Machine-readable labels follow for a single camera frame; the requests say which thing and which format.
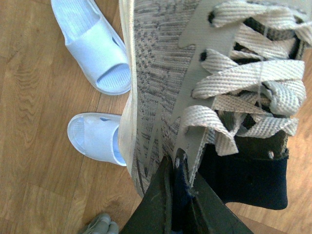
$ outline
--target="slide sandal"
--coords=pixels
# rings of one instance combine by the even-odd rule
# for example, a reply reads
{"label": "slide sandal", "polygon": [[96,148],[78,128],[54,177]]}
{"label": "slide sandal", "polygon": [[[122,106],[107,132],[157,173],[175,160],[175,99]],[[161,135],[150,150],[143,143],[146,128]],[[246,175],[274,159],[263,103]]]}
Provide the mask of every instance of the slide sandal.
{"label": "slide sandal", "polygon": [[74,116],[67,127],[70,142],[89,158],[126,166],[118,149],[120,116],[83,113]]}
{"label": "slide sandal", "polygon": [[94,0],[51,0],[65,45],[100,92],[120,95],[131,88],[125,44]]}

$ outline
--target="wooden floor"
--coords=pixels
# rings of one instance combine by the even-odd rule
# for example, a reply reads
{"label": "wooden floor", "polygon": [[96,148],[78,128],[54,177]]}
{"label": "wooden floor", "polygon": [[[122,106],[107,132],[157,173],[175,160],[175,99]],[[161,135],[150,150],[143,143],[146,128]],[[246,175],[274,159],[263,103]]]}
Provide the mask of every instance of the wooden floor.
{"label": "wooden floor", "polygon": [[[121,35],[117,0],[97,0]],[[289,206],[229,204],[256,234],[312,234],[312,54],[308,100],[289,141]],[[99,212],[121,227],[140,203],[126,168],[83,157],[66,128],[82,112],[121,114],[66,50],[50,0],[0,0],[0,234],[74,234]]]}

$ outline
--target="slipper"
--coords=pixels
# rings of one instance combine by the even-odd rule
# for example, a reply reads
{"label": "slipper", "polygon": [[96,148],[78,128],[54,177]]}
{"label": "slipper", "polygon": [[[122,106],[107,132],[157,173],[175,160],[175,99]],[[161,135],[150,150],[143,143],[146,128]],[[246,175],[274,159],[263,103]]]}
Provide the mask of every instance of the slipper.
{"label": "slipper", "polygon": [[100,92],[120,95],[131,88],[125,44],[94,0],[51,0],[65,45]]}
{"label": "slipper", "polygon": [[78,234],[118,234],[118,232],[118,225],[111,221],[108,214],[99,214]]}
{"label": "slipper", "polygon": [[126,166],[118,149],[120,116],[83,113],[74,116],[67,128],[70,142],[89,158]]}

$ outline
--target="black fabric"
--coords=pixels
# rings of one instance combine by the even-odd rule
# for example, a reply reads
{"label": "black fabric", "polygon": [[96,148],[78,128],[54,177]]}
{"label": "black fabric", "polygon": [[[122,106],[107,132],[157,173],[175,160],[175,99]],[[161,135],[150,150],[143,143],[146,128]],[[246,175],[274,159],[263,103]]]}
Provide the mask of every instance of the black fabric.
{"label": "black fabric", "polygon": [[252,234],[197,174],[195,197],[187,206],[183,234]]}
{"label": "black fabric", "polygon": [[273,152],[274,158],[285,157],[288,155],[287,139],[287,134],[283,131],[265,139],[235,136],[239,151],[237,156],[247,159],[268,159],[269,152]]}
{"label": "black fabric", "polygon": [[233,59],[233,61],[236,62],[238,65],[244,65],[251,62],[260,62],[260,60],[256,58],[238,58]]}
{"label": "black fabric", "polygon": [[281,210],[288,204],[287,159],[287,153],[276,159],[221,157],[214,145],[207,145],[198,171],[224,203],[241,202]]}
{"label": "black fabric", "polygon": [[170,234],[173,167],[164,157],[145,196],[120,234]]}
{"label": "black fabric", "polygon": [[239,43],[235,43],[234,47],[233,47],[234,50],[237,50],[237,51],[241,51],[241,50],[247,50],[246,47],[242,46],[241,44]]}
{"label": "black fabric", "polygon": [[120,234],[173,234],[172,229],[176,234],[252,234],[201,175],[196,175],[194,187],[190,187],[185,152],[179,152],[176,165],[173,171],[171,159],[163,158],[141,204]]}
{"label": "black fabric", "polygon": [[177,154],[174,172],[172,230],[179,232],[182,230],[185,220],[188,218],[186,207],[194,198],[191,186],[188,182],[186,155],[183,152]]}

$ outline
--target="beige shoelace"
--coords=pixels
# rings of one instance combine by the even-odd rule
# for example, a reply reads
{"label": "beige shoelace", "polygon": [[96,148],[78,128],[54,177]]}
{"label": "beige shoelace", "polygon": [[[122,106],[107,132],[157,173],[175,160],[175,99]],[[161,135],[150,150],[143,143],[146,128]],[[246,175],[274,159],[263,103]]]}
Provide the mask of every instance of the beige shoelace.
{"label": "beige shoelace", "polygon": [[[271,29],[294,30],[301,41],[312,45],[312,22],[298,24],[300,12],[283,6],[241,0],[225,2],[215,7],[212,26],[223,27],[250,17]],[[191,126],[206,128],[204,143],[214,144],[219,156],[238,153],[235,136],[268,138],[279,131],[293,136],[298,120],[289,117],[306,98],[302,83],[304,62],[289,59],[294,40],[271,41],[265,33],[242,23],[235,41],[248,52],[233,50],[227,57],[207,49],[202,66],[212,75],[196,84],[192,97],[214,97],[214,102],[211,108],[199,105],[186,108],[180,122],[182,131],[187,132]],[[239,65],[233,59],[260,61]],[[247,114],[255,121],[250,129],[242,125]]]}

